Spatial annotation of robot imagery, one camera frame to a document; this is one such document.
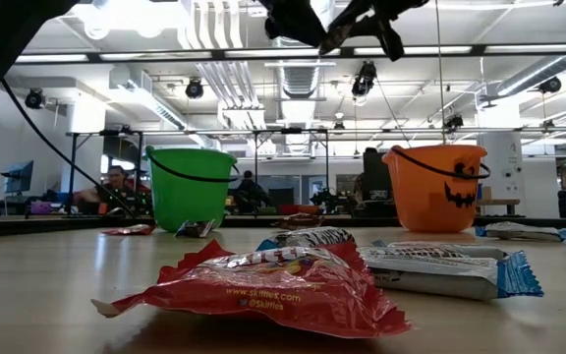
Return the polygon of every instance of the table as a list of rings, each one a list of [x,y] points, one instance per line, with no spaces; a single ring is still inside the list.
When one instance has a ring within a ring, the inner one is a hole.
[[[490,303],[390,291],[416,330],[345,340],[268,322],[222,320],[139,306],[116,319],[89,300],[140,292],[163,265],[208,241],[102,236],[98,230],[0,237],[0,353],[563,353],[566,352],[565,244],[474,240],[472,232],[420,235],[400,228],[350,229],[375,239],[484,242],[526,250],[545,297]],[[273,229],[212,234],[233,252],[253,250]]]
[[[515,206],[521,203],[520,200],[513,199],[493,199],[493,200],[478,200],[478,207],[486,206],[506,206],[506,211],[508,215],[515,214]]]

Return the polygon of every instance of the orange bucket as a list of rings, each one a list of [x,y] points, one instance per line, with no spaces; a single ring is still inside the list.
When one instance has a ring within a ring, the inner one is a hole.
[[[476,217],[478,180],[490,176],[483,147],[393,147],[383,156],[399,221],[416,232],[460,232]],[[478,175],[480,167],[486,175]]]

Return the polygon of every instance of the black handle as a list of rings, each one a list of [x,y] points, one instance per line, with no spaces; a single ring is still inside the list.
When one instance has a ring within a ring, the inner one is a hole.
[[[149,158],[149,160],[152,161],[153,164],[158,166],[158,168],[162,169],[163,171],[165,171],[165,172],[167,172],[171,175],[174,175],[176,177],[185,178],[185,179],[192,180],[192,181],[207,182],[207,183],[231,183],[231,182],[235,182],[239,179],[239,177],[225,179],[225,178],[208,178],[208,177],[192,176],[192,175],[188,175],[188,174],[185,174],[185,173],[180,173],[180,172],[174,171],[173,169],[163,165],[162,163],[158,162],[158,160],[156,160],[156,158],[154,158],[151,153],[149,153],[147,155],[147,158]],[[235,169],[237,174],[240,174],[240,170],[237,169],[237,166],[233,165],[233,169]]]
[[[488,174],[480,175],[480,176],[474,176],[474,175],[467,175],[467,174],[464,174],[464,173],[455,173],[455,172],[444,171],[444,170],[435,168],[433,166],[429,166],[428,164],[420,162],[417,159],[414,159],[413,157],[410,157],[407,154],[405,154],[404,149],[402,147],[392,147],[391,150],[392,150],[392,152],[398,154],[399,156],[401,156],[401,157],[407,159],[408,161],[416,164],[417,166],[422,167],[422,168],[429,170],[431,172],[441,174],[443,176],[453,177],[453,178],[461,178],[461,179],[466,179],[466,180],[484,179],[484,178],[490,177],[490,168],[488,168],[488,166],[486,166],[483,163],[480,164],[480,167],[483,168],[483,170],[486,171]]]

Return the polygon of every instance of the green bucket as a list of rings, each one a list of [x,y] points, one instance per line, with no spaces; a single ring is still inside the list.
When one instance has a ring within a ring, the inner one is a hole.
[[[229,179],[237,158],[196,148],[146,147],[145,152],[156,224],[169,232],[178,231],[185,221],[215,220],[218,227],[224,218],[228,184],[237,180]]]

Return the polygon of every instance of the white candy wrapper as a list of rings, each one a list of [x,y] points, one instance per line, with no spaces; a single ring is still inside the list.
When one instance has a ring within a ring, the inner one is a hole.
[[[505,260],[403,255],[396,248],[360,248],[378,287],[491,300],[542,296],[524,252]]]
[[[281,247],[311,248],[318,245],[334,245],[348,241],[355,242],[355,239],[347,230],[323,226],[278,234],[261,242],[256,250],[265,251]]]
[[[372,243],[377,248],[389,247],[399,250],[403,255],[435,258],[492,258],[503,260],[507,253],[496,247],[482,245],[447,244],[442,242],[393,242],[386,245],[383,241]]]
[[[516,222],[497,222],[486,227],[476,228],[476,235],[495,237],[502,240],[529,239],[551,242],[562,242],[558,230],[553,227],[534,227]]]

